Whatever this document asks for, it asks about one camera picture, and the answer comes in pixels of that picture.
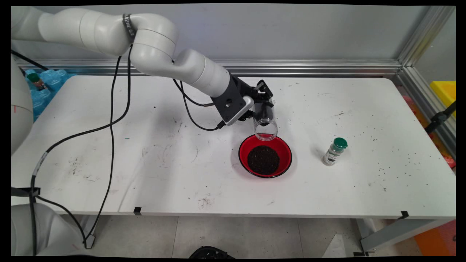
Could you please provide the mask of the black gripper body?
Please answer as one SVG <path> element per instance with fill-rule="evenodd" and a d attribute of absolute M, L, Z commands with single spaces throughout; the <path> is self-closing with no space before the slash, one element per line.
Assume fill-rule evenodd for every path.
<path fill-rule="evenodd" d="M 265 97 L 265 88 L 259 87 L 258 89 L 254 89 L 251 87 L 243 87 L 242 95 L 249 96 L 254 101 L 252 108 L 243 114 L 242 120 L 246 121 L 248 118 L 254 118 L 255 121 L 261 121 L 261 119 L 264 118 L 263 102 Z"/>

